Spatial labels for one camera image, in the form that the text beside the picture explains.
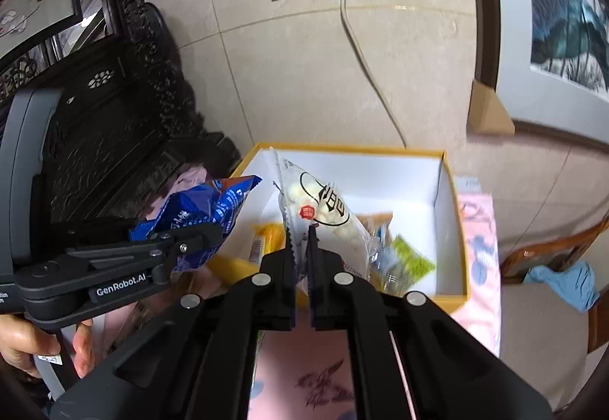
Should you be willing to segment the person's left hand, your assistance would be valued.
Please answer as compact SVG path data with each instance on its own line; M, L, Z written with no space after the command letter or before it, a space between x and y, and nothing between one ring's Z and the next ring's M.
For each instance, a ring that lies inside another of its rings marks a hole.
M96 364L92 325L91 319L78 324L72 340L73 363L80 378L88 375ZM40 378L33 363L34 355L55 356L60 353L60 343L54 335L16 315L2 315L0 331L4 361L32 377Z

